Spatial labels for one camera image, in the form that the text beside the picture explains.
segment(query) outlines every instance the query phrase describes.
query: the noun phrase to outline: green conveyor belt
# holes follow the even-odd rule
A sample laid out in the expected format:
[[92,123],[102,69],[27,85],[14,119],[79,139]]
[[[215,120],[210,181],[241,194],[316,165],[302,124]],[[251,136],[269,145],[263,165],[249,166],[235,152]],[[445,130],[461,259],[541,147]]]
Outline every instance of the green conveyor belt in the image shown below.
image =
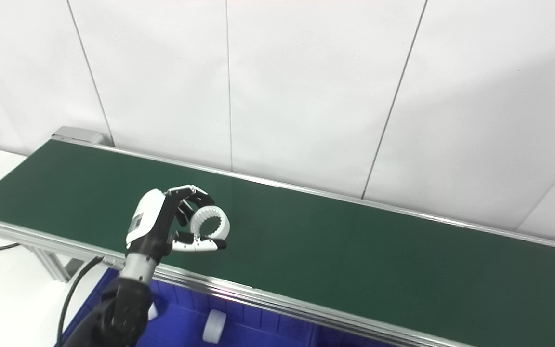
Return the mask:
[[139,198],[194,184],[222,252],[163,262],[478,347],[555,347],[555,248],[51,140],[0,181],[0,221],[125,251]]

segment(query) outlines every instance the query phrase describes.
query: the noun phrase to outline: white cylinder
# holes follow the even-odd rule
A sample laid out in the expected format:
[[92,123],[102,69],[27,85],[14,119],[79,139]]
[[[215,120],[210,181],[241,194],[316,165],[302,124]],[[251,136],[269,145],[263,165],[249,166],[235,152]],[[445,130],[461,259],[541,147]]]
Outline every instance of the white cylinder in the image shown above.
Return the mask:
[[149,312],[147,312],[148,320],[152,320],[158,316],[158,309],[156,308],[156,303],[152,303],[151,307],[149,308]]
[[211,310],[205,324],[205,331],[202,333],[202,340],[209,343],[220,342],[224,323],[226,322],[226,314],[218,310]]

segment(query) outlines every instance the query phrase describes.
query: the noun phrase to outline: white roller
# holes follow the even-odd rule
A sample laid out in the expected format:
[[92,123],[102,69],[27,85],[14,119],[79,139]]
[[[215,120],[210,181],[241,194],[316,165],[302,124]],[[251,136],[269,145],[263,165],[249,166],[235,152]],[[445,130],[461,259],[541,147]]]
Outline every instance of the white roller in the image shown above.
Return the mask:
[[225,322],[226,314],[224,312],[211,310],[211,312],[209,312],[209,316],[207,317],[205,330],[202,333],[202,340],[209,343],[220,342]]
[[228,217],[218,206],[205,206],[201,207],[194,213],[192,219],[190,220],[190,231],[196,235],[200,236],[200,226],[209,218],[219,217],[220,226],[211,234],[207,235],[210,239],[220,239],[224,240],[228,236],[231,230],[231,223],[228,221]]

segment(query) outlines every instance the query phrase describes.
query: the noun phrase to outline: wall seam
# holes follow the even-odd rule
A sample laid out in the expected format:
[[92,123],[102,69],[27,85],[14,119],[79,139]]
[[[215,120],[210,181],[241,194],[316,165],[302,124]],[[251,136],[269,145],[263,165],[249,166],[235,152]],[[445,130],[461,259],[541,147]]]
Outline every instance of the wall seam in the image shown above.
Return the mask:
[[8,107],[3,103],[1,97],[0,97],[0,110],[4,113],[4,115],[6,116],[6,120],[8,121],[8,124],[10,125],[11,129],[14,131],[14,133],[16,134],[16,137],[18,139],[18,142],[22,145],[22,147],[24,148],[24,152],[17,152],[16,154],[21,154],[21,155],[30,155],[33,151],[31,151],[31,149],[29,149],[29,147],[27,146],[27,143],[25,141],[25,138],[21,135],[21,132],[18,131],[18,128],[16,126],[15,121],[13,120],[13,118],[10,116],[9,113],[9,109]]
[[228,0],[225,0],[224,3],[226,14],[226,65],[228,71],[228,124],[231,138],[231,171],[233,171],[233,108],[231,107],[231,42],[228,34]]
[[66,0],[68,4],[68,10],[70,11],[70,17],[74,23],[74,29],[77,32],[77,37],[79,38],[79,43],[81,44],[81,50],[83,51],[83,57],[87,64],[87,69],[89,70],[89,75],[91,77],[91,83],[95,90],[95,95],[97,96],[97,101],[100,104],[100,110],[102,111],[102,117],[104,117],[104,122],[106,123],[106,129],[108,130],[108,136],[110,137],[110,142],[115,145],[115,139],[113,138],[113,132],[110,130],[110,124],[108,123],[108,118],[106,118],[106,112],[104,111],[104,105],[102,105],[102,98],[100,97],[100,92],[97,90],[97,84],[95,84],[95,78],[93,77],[93,71],[91,70],[91,65],[89,64],[89,59],[87,58],[87,52],[85,51],[83,39],[81,38],[81,33],[79,31],[79,26],[77,25],[77,20],[74,17],[74,12],[72,11],[72,6],[70,5],[70,0]]
[[541,195],[541,198],[539,198],[539,200],[537,200],[537,202],[535,202],[535,204],[532,206],[530,211],[528,211],[528,213],[526,213],[524,218],[522,218],[522,220],[520,220],[519,224],[517,224],[517,226],[515,227],[515,229],[513,229],[513,231],[518,231],[522,227],[522,224],[524,224],[524,222],[526,222],[528,217],[530,217],[530,215],[533,213],[533,211],[541,204],[541,202],[546,198],[546,196],[549,195],[549,192],[552,189],[554,189],[554,187],[555,187],[555,180],[552,182],[551,185],[549,185],[549,188]]
[[372,172],[374,171],[374,165],[376,164],[376,158],[378,157],[378,152],[381,149],[381,144],[383,143],[383,139],[385,137],[385,132],[387,131],[387,125],[389,124],[389,119],[393,112],[393,108],[395,105],[395,100],[397,99],[397,94],[399,92],[399,88],[401,86],[401,82],[404,79],[404,74],[406,72],[406,68],[408,66],[408,61],[410,60],[410,53],[412,53],[412,48],[414,47],[414,42],[417,39],[417,34],[419,33],[419,27],[421,27],[421,20],[423,20],[423,14],[425,13],[425,8],[427,7],[427,0],[423,3],[423,8],[421,10],[421,15],[419,16],[419,22],[417,22],[417,27],[414,30],[414,35],[412,36],[412,42],[410,42],[410,48],[408,49],[408,54],[406,55],[406,61],[404,62],[404,67],[401,70],[401,75],[399,76],[399,81],[397,83],[397,88],[395,88],[394,98],[391,101],[391,106],[389,107],[389,112],[387,114],[387,120],[385,120],[385,125],[383,127],[383,132],[381,132],[381,138],[378,141],[378,146],[376,147],[376,153],[374,154],[374,158],[372,160],[372,165],[370,167],[370,173],[368,173],[368,179],[365,182],[363,187],[363,193],[361,194],[361,199],[365,198],[365,193],[368,190],[368,184],[370,184],[370,178],[372,178]]

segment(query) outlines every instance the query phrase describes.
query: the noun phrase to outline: conveyor belt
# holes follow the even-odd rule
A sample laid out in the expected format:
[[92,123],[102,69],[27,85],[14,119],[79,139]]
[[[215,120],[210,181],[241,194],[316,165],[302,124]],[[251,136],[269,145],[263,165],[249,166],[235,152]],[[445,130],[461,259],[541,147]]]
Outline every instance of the conveyor belt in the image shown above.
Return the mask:
[[404,346],[555,346],[555,242],[59,138],[0,181],[0,234],[114,266],[139,198],[195,184],[223,252],[156,277]]

